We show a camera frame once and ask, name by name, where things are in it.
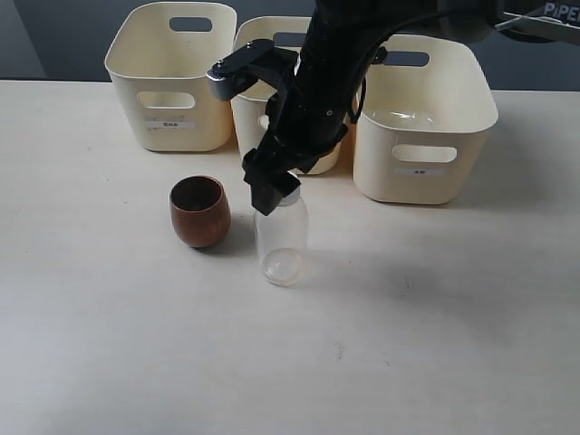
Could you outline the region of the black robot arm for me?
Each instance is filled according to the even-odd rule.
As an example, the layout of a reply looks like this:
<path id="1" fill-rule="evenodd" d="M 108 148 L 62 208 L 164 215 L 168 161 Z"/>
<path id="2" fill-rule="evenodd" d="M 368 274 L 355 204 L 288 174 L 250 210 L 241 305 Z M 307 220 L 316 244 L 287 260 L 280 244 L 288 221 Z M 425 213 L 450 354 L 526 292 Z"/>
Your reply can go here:
<path id="1" fill-rule="evenodd" d="M 252 205 L 267 216 L 307 172 L 334 150 L 362 108 L 365 75 L 382 43 L 400 31 L 457 42 L 478 42 L 492 32 L 532 44 L 579 42 L 579 28 L 544 12 L 541 1 L 318 1 L 299 52 L 259 39 L 239 50 L 248 83 L 275 89 L 266 105 L 269 125 L 256 150 L 243 159 Z"/>

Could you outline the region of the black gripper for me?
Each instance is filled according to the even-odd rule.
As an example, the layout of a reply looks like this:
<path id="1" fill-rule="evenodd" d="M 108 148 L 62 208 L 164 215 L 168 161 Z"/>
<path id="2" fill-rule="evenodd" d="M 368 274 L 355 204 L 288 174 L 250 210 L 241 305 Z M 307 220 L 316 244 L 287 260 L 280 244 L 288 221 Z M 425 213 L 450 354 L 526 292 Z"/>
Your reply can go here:
<path id="1" fill-rule="evenodd" d="M 244 74 L 276 89 L 266 105 L 265 136 L 243 160 L 252 206 L 269 216 L 301 186 L 295 174 L 286 172 L 309 172 L 348 131 L 344 118 L 354 116 L 363 50 L 357 44 L 307 44 L 297 53 L 253 44 L 242 54 Z"/>

